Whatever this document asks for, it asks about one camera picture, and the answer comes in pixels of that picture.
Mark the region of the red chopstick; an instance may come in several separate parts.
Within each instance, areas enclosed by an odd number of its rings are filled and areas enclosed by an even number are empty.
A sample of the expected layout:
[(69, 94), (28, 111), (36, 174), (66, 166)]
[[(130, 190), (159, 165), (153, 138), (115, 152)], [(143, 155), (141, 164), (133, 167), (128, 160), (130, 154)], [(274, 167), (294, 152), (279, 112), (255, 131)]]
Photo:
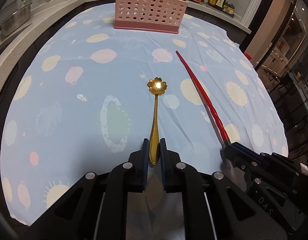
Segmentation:
[(200, 97), (200, 99), (202, 100), (202, 103), (204, 104), (204, 106), (209, 110), (211, 116), (214, 119), (214, 122), (216, 124), (216, 127), (220, 133), (221, 139), (223, 141), (223, 144), (225, 146), (228, 146), (231, 144), (228, 133), (226, 132), (223, 123), (220, 119), (220, 117), (218, 116), (218, 113), (215, 109), (215, 107), (213, 106), (208, 94), (206, 93), (206, 91), (204, 90), (203, 86), (201, 85), (200, 81), (198, 80), (198, 78), (195, 76), (194, 72), (191, 70), (190, 66), (187, 64), (187, 62), (185, 61), (185, 59), (182, 57), (182, 55), (179, 53), (179, 51), (175, 51), (175, 53), (177, 54), (178, 58), (180, 59), (181, 63), (184, 65), (186, 71), (188, 72), (190, 79), (193, 82), (193, 85), (195, 87), (195, 89), (198, 92), (198, 95)]

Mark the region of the gold flower spoon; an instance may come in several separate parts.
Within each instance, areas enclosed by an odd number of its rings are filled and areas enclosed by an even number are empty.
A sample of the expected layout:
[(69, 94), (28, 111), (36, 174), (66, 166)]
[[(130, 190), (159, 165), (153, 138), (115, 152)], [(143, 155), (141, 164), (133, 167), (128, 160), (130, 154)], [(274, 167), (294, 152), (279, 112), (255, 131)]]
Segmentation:
[(150, 134), (149, 145), (149, 160), (152, 165), (156, 165), (159, 159), (158, 145), (159, 145), (159, 129), (158, 129), (158, 98), (165, 94), (167, 83), (161, 77), (155, 77), (147, 83), (149, 92), (154, 95), (154, 109), (153, 120)]

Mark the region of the red stool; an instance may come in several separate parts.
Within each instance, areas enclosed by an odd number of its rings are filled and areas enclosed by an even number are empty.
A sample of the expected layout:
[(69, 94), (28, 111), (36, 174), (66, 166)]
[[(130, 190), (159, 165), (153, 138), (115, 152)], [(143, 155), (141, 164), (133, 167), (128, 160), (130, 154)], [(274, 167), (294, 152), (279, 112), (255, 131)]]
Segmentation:
[(249, 61), (252, 59), (252, 57), (248, 53), (244, 52), (244, 55)]

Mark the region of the blue polka-dot tablecloth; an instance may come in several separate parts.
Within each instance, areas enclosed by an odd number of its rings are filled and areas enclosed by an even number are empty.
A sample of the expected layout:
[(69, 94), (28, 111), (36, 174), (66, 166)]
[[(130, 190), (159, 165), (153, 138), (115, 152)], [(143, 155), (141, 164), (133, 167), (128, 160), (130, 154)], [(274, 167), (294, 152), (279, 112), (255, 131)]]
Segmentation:
[(231, 142), (287, 156), (283, 124), (252, 64), (225, 30), (185, 15), (178, 34), (113, 28), (113, 4), (69, 20), (35, 56), (9, 107), (1, 145), (12, 218), (30, 225), (88, 171), (106, 173), (141, 148), (158, 105), (159, 134), (204, 173), (221, 144), (180, 59)]

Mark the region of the green condiment jar set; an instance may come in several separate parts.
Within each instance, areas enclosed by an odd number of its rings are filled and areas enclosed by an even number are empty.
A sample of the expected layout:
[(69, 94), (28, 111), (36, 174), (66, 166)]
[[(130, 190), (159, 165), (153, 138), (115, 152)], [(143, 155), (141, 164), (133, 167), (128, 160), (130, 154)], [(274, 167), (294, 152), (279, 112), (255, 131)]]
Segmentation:
[(229, 15), (233, 15), (235, 12), (235, 6), (233, 4), (229, 4), (228, 2), (225, 2), (222, 8), (222, 11)]

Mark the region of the dark soy sauce bottle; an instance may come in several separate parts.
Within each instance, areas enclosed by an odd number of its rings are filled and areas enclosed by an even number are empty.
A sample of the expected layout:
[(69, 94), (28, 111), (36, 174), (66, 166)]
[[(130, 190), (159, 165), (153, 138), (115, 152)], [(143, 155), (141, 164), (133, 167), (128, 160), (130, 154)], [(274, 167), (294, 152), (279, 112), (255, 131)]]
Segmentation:
[(226, 0), (217, 0), (215, 4), (215, 8), (218, 10), (222, 10)]

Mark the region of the pink perforated utensil holder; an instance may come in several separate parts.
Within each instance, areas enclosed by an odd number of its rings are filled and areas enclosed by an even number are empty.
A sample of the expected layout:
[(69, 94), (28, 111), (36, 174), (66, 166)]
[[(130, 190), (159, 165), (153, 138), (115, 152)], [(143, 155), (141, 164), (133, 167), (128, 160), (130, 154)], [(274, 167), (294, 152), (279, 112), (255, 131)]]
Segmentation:
[(115, 0), (115, 29), (178, 34), (186, 0)]

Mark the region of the stainless steel pot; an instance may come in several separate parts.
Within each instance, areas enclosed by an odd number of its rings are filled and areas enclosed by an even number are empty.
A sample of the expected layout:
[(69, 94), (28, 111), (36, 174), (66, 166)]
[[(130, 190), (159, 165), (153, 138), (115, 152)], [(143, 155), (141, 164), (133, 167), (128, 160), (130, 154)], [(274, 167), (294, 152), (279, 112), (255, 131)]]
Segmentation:
[(31, 15), (31, 2), (24, 5), (12, 15), (10, 15), (0, 26), (0, 32), (4, 37), (9, 36), (21, 25), (30, 19)]

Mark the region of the green dish soap bottle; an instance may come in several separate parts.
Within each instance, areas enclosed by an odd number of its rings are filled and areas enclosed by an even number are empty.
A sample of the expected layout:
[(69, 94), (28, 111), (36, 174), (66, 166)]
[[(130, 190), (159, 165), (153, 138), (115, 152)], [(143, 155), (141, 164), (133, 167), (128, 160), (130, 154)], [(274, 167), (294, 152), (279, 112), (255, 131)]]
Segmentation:
[(28, 1), (27, 0), (21, 0), (20, 2), (20, 7), (25, 7), (26, 5), (28, 4)]

